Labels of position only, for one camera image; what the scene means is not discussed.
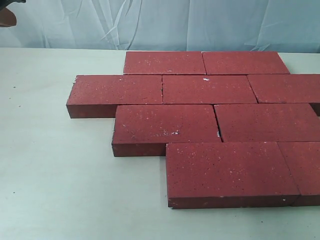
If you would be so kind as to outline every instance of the white backdrop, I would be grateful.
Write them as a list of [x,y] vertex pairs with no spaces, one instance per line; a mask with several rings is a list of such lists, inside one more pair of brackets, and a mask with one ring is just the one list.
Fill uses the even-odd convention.
[[0,47],[320,52],[320,0],[27,0]]

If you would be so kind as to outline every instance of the red brick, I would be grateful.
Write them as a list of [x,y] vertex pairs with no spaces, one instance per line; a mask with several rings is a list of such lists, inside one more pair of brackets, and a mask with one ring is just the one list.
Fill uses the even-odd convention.
[[200,51],[127,51],[124,74],[201,75],[206,69]]
[[66,107],[71,118],[114,118],[125,104],[162,104],[162,77],[79,75]]
[[170,143],[166,175],[176,209],[282,207],[299,195],[275,142]]
[[290,73],[274,51],[213,51],[202,55],[209,75]]
[[221,142],[211,105],[122,105],[116,110],[116,157],[164,156],[167,143],[196,142]]
[[309,103],[320,115],[320,74],[260,74],[248,79],[259,103]]
[[246,76],[163,76],[164,104],[254,104]]
[[317,142],[320,121],[307,103],[215,105],[223,142]]
[[320,142],[279,142],[301,196],[294,206],[320,205]]

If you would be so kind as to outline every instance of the brick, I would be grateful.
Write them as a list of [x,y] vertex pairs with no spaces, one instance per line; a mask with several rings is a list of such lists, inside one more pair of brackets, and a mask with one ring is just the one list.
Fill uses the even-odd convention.
[[320,121],[307,103],[215,105],[223,142],[317,142]]
[[308,103],[320,116],[320,74],[248,75],[259,103]]
[[200,51],[127,51],[124,74],[203,75]]
[[203,52],[208,75],[289,74],[275,51]]
[[254,104],[246,76],[166,75],[164,104]]
[[283,207],[299,190],[275,142],[170,143],[168,206]]
[[320,206],[320,142],[279,142],[301,196],[293,206]]
[[164,156],[167,143],[221,142],[211,105],[122,105],[117,108],[115,157]]
[[162,104],[162,77],[79,75],[66,103],[73,118],[114,118],[118,105]]

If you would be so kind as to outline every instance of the paving brick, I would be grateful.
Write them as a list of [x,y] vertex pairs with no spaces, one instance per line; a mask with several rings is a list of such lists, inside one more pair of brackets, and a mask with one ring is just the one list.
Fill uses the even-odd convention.
[[164,104],[254,104],[246,76],[166,75]]
[[294,206],[320,206],[320,142],[279,142],[301,196]]
[[221,142],[211,105],[122,105],[112,140],[116,157],[164,156],[167,143]]
[[162,77],[79,75],[66,107],[72,119],[114,118],[124,104],[162,104]]
[[320,116],[320,74],[248,75],[259,103],[309,103]]
[[318,142],[320,121],[307,103],[215,105],[223,142]]
[[170,143],[168,206],[282,207],[299,190],[275,142]]
[[208,75],[289,74],[275,51],[203,52]]
[[127,51],[124,74],[203,75],[200,51]]

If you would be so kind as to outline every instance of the table surface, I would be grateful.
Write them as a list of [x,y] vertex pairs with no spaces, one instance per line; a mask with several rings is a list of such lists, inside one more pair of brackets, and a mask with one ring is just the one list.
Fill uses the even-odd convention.
[[[1,240],[320,238],[320,207],[172,210],[164,157],[115,158],[114,119],[70,119],[75,76],[120,75],[125,55],[0,48]],[[320,54],[280,56],[320,74]]]

